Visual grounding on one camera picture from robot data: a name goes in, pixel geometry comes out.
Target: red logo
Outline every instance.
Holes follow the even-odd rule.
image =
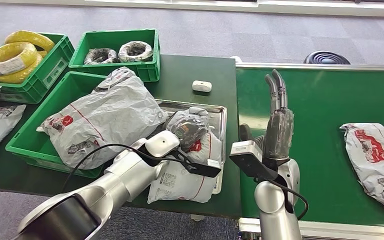
[[[192,152],[192,151],[194,151],[194,152],[199,152],[199,151],[201,151],[201,149],[203,149],[203,148],[202,148],[202,145],[201,145],[201,139],[198,139],[198,140],[196,140],[196,141],[192,144],[192,146],[190,146],[190,148],[189,148],[189,152]]]
[[[368,162],[375,164],[384,161],[384,149],[380,142],[373,136],[366,135],[366,132],[363,129],[356,130],[354,134],[360,141],[365,158]]]
[[[69,115],[64,116],[64,118],[62,119],[62,125],[64,125],[64,126],[68,126],[72,122],[73,122],[73,118],[71,116],[69,116]]]

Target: dark green table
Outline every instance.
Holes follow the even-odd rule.
[[[239,123],[257,136],[269,119],[265,74],[282,74],[295,113],[290,156],[300,169],[300,192],[309,202],[304,221],[384,226],[384,206],[367,196],[345,150],[345,123],[384,125],[384,68],[245,64],[236,69]],[[242,217],[257,218],[256,184],[240,174]],[[298,201],[296,211],[303,204]]]
[[[238,138],[235,61],[228,58],[163,55],[160,73],[159,82],[145,84],[156,99],[227,107],[226,153],[229,154],[232,143]],[[211,82],[212,91],[209,94],[194,94],[192,82],[195,80]],[[30,166],[19,157],[5,151],[5,145],[36,108],[37,105],[29,105],[17,127],[0,144],[0,191],[51,196],[61,191],[68,176],[66,173]],[[221,192],[213,195],[205,204],[185,200],[156,201],[147,204],[148,190],[146,190],[128,205],[162,211],[239,218],[241,216],[239,176],[236,165],[229,160],[226,161]],[[67,190],[80,188],[92,181],[93,179],[75,176]]]

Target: white plastic device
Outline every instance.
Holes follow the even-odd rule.
[[[199,92],[209,93],[213,85],[208,81],[193,81],[192,89]]]

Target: green plastic crate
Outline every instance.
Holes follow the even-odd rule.
[[[68,66],[74,52],[69,37],[55,33],[40,34],[50,38],[55,46],[22,83],[0,83],[1,101],[38,104]]]
[[[71,173],[72,168],[63,163],[49,136],[44,132],[37,132],[36,128],[47,117],[61,111],[73,101],[90,94],[104,79],[105,76],[102,75],[68,72],[9,141],[5,149],[22,157],[29,165]],[[101,165],[90,170],[78,169],[75,174],[96,178],[102,168]]]
[[[122,45],[131,41],[142,41],[149,44],[153,49],[152,61],[83,64],[89,49],[110,48],[118,53]],[[156,82],[160,80],[160,59],[160,41],[156,29],[89,31],[83,34],[68,67],[77,72],[105,76],[115,69],[128,67],[143,82]]]

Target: metal tray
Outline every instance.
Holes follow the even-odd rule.
[[[223,164],[226,161],[226,124],[227,124],[227,111],[224,106],[206,105],[198,103],[168,101],[156,99],[159,107],[166,111],[170,116],[177,111],[184,111],[190,107],[197,107],[205,109],[208,112],[208,124],[214,127],[212,133],[221,141],[221,171],[217,176],[217,182],[214,186],[212,194],[220,193],[222,189],[223,180]]]

